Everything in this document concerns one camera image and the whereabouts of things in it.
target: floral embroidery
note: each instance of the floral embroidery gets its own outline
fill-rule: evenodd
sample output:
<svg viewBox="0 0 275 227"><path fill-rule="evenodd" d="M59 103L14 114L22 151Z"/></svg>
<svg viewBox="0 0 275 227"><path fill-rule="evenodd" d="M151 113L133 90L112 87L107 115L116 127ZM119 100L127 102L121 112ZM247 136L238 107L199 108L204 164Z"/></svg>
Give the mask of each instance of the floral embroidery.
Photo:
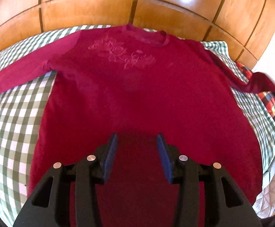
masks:
<svg viewBox="0 0 275 227"><path fill-rule="evenodd" d="M144 68L156 61L152 55L143 54L141 50L137 50L131 55L127 54L123 43L119 43L108 36L95 40L94 44L89 46L88 49L97 51L100 57L108 58L109 62L122 63L124 69L132 66Z"/></svg>

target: silver screw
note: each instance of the silver screw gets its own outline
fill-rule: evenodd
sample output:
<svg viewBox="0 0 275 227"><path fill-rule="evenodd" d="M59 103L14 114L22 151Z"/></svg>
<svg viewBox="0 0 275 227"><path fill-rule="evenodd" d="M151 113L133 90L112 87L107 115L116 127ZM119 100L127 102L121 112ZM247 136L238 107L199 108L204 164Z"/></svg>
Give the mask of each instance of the silver screw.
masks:
<svg viewBox="0 0 275 227"><path fill-rule="evenodd" d="M61 166L62 166L62 163L60 163L60 162L56 162L56 163L53 164L53 168L55 168L55 169L58 169Z"/></svg>
<svg viewBox="0 0 275 227"><path fill-rule="evenodd" d="M214 167L215 169L221 169L221 168L222 168L222 165L221 165L220 163L218 163L218 162L215 162L215 163L213 163L213 167Z"/></svg>
<svg viewBox="0 0 275 227"><path fill-rule="evenodd" d="M87 160L88 161L94 161L95 160L95 156L94 155L89 155L88 157L87 157Z"/></svg>
<svg viewBox="0 0 275 227"><path fill-rule="evenodd" d="M188 160L188 157L187 157L186 155L180 155L178 158L179 158L181 161L186 161L186 160Z"/></svg>

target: colorful plaid fabric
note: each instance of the colorful plaid fabric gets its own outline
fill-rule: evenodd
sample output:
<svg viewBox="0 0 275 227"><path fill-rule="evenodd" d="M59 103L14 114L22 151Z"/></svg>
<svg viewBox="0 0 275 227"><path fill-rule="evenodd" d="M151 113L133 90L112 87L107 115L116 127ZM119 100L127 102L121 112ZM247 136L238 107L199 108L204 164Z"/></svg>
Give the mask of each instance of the colorful plaid fabric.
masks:
<svg viewBox="0 0 275 227"><path fill-rule="evenodd" d="M243 64L237 62L237 67L240 71L246 76L247 79L250 79L253 72L245 67ZM258 94L259 98L262 100L263 104L265 105L268 113L271 115L275 122L275 96L271 92L262 92Z"/></svg>
<svg viewBox="0 0 275 227"><path fill-rule="evenodd" d="M27 38L0 52L0 70L28 53L78 30L107 27L110 26L75 26ZM214 52L241 80L247 81L230 60L225 42L203 42L203 45ZM13 225L26 201L26 185L38 130L54 79L55 72L52 71L0 94L0 217L7 226ZM275 154L275 123L258 96L236 90L232 92L257 135L263 169L266 171Z"/></svg>

